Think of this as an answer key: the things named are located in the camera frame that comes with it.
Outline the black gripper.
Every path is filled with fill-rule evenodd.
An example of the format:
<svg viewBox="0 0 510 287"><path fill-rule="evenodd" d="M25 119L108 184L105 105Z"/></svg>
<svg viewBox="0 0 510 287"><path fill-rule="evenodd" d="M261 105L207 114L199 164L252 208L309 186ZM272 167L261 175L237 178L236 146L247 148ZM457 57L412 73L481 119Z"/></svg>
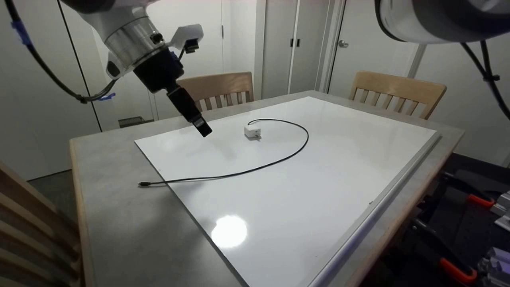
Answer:
<svg viewBox="0 0 510 287"><path fill-rule="evenodd" d="M183 65L172 50L157 50L154 55L137 65L134 68L134 73L150 92L169 89L169 100L180 111L180 114L197 128L202 136L207 136L212 132L212 127L204 119L201 109L196 106L196 101L188 93L188 90L177 85L177 77L183 74Z"/></svg>

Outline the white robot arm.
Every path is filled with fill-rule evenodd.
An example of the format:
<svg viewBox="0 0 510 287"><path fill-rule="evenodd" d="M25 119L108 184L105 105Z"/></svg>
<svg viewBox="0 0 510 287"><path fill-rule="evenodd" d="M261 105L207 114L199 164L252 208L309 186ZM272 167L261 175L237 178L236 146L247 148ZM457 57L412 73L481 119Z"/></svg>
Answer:
<svg viewBox="0 0 510 287"><path fill-rule="evenodd" d="M207 136L212 127L189 92L178 84L181 55L194 52L204 38L201 23L180 25L169 41L150 18L156 0L62 0L76 10L108 47L106 71L113 79L132 71L150 92L165 90L178 112Z"/></svg>

